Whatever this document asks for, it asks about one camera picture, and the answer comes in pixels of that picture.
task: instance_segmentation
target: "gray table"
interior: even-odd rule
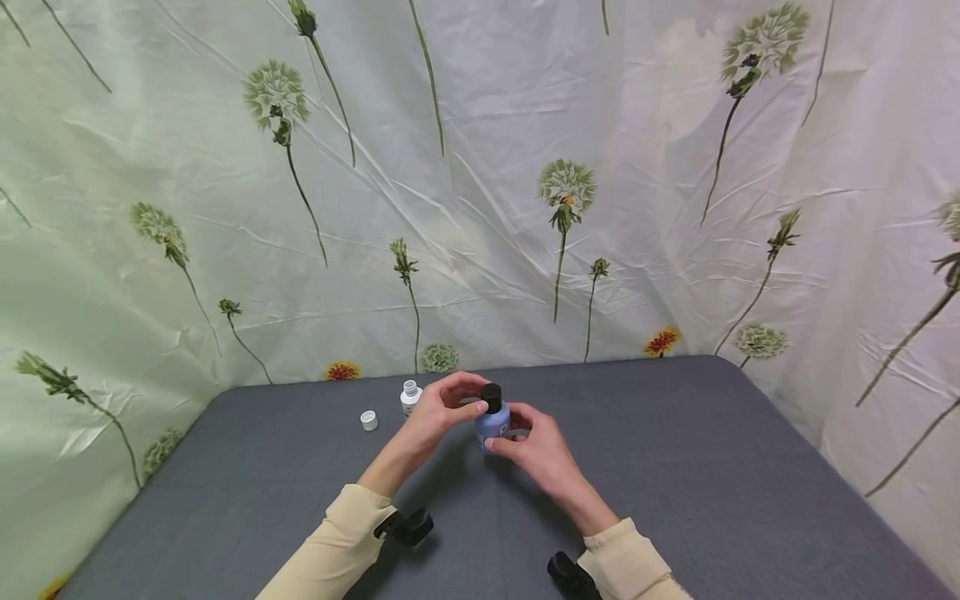
[[[552,413],[583,471],[697,600],[952,599],[738,370],[714,357],[483,373]],[[425,385],[436,377],[417,377]],[[216,398],[61,600],[254,598],[403,421],[405,377]],[[365,433],[373,408],[380,427]],[[402,489],[436,529],[348,598],[559,600],[582,542],[526,476],[451,432]]]

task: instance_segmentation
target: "person's left hand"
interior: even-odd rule
[[[410,417],[380,450],[357,484],[393,497],[406,478],[430,458],[451,427],[487,412],[487,402],[483,400],[461,403],[479,397],[480,388],[488,383],[480,375],[456,372],[424,388]]]

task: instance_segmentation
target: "curtain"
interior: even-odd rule
[[[960,6],[0,9],[4,597],[223,390],[689,353],[960,591]]]

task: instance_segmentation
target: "nail polish bottle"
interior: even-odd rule
[[[400,406],[403,407],[403,416],[410,417],[414,412],[414,407],[420,401],[420,394],[423,394],[423,388],[417,387],[417,382],[413,379],[407,379],[403,382],[403,392],[400,392]]]
[[[507,435],[510,429],[510,407],[503,401],[500,386],[495,383],[488,383],[480,388],[480,399],[487,402],[487,413],[480,415],[473,426],[476,428],[480,447],[490,454],[484,442],[488,438],[502,438]]]

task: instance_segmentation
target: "white bottle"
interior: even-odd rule
[[[403,392],[400,393],[400,405],[403,406],[403,415],[405,417],[410,417],[410,413],[413,412],[414,407],[417,406],[417,402],[420,400],[420,394],[423,394],[423,389],[417,387],[416,381],[407,379],[403,382]]]

